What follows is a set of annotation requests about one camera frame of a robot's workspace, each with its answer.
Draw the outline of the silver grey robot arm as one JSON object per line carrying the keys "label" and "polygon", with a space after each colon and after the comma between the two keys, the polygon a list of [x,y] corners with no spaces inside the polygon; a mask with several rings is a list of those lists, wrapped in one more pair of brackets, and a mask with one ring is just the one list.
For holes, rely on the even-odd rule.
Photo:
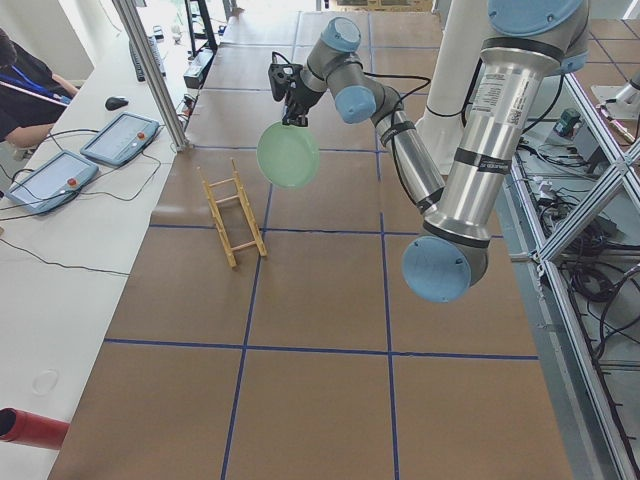
{"label": "silver grey robot arm", "polygon": [[348,124],[369,121],[423,217],[405,250],[410,289],[454,301],[484,275],[487,223],[544,79],[580,69],[587,57],[586,1],[455,1],[451,4],[423,116],[364,71],[358,26],[331,19],[303,64],[273,62],[283,123],[301,131],[324,94]]}

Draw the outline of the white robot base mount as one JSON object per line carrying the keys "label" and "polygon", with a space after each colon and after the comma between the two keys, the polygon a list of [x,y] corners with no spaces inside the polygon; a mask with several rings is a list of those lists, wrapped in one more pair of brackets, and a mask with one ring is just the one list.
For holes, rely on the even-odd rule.
{"label": "white robot base mount", "polygon": [[461,112],[466,106],[482,42],[489,33],[485,1],[449,3],[434,76],[419,123],[419,131],[426,140],[438,143],[460,139]]}

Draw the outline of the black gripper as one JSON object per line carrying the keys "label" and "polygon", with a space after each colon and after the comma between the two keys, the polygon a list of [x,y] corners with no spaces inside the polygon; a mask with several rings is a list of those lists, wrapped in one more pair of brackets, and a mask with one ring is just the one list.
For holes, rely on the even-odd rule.
{"label": "black gripper", "polygon": [[309,125],[307,116],[310,109],[320,100],[320,93],[303,82],[300,68],[287,67],[285,73],[287,86],[282,124],[307,127]]}

